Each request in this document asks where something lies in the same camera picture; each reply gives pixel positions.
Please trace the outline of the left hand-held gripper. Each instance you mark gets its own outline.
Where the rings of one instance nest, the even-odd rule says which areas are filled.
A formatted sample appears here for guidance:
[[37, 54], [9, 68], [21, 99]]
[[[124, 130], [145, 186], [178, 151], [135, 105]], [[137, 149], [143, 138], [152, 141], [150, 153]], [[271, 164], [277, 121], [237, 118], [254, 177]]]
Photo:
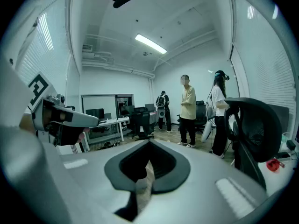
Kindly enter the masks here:
[[[65, 105], [65, 97], [58, 94], [54, 86], [39, 72], [28, 84], [33, 93], [28, 109], [31, 113], [33, 127], [36, 135], [54, 146], [67, 146], [74, 144], [71, 129], [64, 125], [67, 112], [73, 111], [73, 106]], [[72, 127], [97, 127], [100, 120], [92, 115], [71, 112], [72, 119], [69, 122]]]

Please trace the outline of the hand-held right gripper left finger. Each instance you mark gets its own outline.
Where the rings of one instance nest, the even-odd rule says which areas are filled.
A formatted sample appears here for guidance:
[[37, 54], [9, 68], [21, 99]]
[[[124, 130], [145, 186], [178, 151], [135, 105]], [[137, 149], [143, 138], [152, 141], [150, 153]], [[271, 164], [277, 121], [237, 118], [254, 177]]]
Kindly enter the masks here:
[[150, 223], [149, 208], [138, 211], [142, 200], [136, 176], [146, 170], [150, 143], [136, 141], [100, 151], [61, 155], [75, 183], [116, 219], [134, 224]]

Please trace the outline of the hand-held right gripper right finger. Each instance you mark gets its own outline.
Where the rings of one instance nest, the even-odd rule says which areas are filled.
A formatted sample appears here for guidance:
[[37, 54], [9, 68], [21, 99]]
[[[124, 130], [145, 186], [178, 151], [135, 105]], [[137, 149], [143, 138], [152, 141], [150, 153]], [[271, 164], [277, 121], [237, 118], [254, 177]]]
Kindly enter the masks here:
[[257, 211], [268, 196], [255, 180], [213, 154], [158, 140], [182, 154], [190, 173], [176, 190], [152, 194], [141, 224], [232, 224]]

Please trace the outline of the person's left hand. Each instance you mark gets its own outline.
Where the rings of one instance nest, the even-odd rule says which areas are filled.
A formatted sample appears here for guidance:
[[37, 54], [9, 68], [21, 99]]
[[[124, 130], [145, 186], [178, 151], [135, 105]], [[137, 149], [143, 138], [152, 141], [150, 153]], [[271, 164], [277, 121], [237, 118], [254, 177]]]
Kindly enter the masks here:
[[80, 143], [84, 137], [86, 132], [89, 131], [89, 128], [83, 127], [71, 127], [71, 126], [61, 126], [58, 131], [57, 136], [57, 145], [58, 146], [66, 146], [66, 145], [75, 145], [76, 143]]

